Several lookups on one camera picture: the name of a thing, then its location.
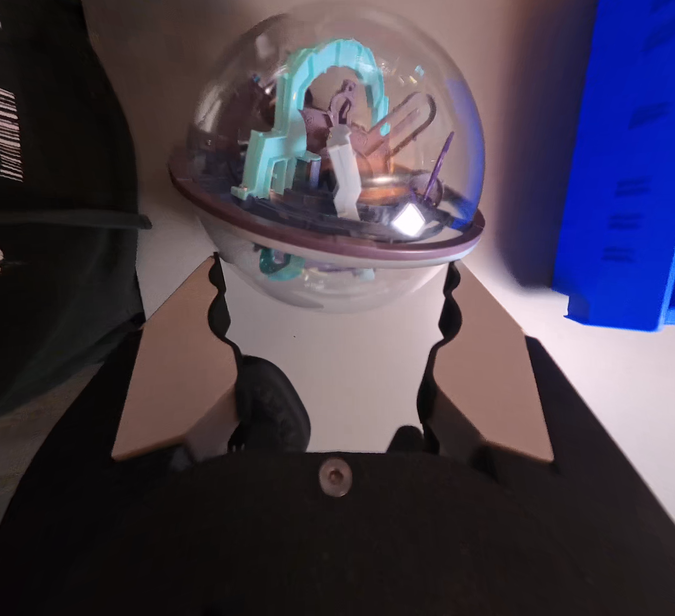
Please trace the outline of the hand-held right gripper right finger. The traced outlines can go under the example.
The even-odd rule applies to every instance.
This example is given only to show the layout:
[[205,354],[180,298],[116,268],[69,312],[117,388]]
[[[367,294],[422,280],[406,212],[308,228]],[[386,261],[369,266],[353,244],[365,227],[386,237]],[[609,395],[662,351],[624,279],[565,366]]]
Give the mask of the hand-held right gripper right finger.
[[465,463],[485,449],[553,463],[524,331],[460,262],[448,267],[443,298],[417,397],[432,451]]

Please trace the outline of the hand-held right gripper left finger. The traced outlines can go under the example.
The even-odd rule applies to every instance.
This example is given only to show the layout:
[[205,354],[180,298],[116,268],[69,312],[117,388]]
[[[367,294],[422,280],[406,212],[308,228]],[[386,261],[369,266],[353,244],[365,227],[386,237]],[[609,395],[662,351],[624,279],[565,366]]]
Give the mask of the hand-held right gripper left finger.
[[202,262],[143,326],[111,456],[126,461],[183,447],[195,461],[224,455],[239,424],[241,365],[217,254]]

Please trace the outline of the clear plastic maze ball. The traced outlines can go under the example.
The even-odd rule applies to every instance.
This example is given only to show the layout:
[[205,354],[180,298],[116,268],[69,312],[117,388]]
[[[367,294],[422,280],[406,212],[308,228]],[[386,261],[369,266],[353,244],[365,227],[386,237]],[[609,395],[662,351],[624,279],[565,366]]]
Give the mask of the clear plastic maze ball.
[[415,24],[348,2],[237,39],[167,170],[221,260],[313,312],[413,293],[485,227],[483,127],[464,75]]

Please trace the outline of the person's black printed hoodie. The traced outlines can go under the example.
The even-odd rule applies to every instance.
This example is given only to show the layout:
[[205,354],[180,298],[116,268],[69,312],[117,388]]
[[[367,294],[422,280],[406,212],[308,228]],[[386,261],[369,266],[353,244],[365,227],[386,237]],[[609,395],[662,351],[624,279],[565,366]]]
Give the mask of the person's black printed hoodie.
[[1,414],[139,326],[136,156],[80,0],[1,0]]

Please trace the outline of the blue plastic bin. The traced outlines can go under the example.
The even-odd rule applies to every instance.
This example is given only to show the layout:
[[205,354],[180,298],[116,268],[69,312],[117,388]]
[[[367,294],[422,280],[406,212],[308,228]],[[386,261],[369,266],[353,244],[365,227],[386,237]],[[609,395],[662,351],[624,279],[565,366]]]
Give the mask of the blue plastic bin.
[[552,289],[582,325],[674,324],[674,0],[598,0]]

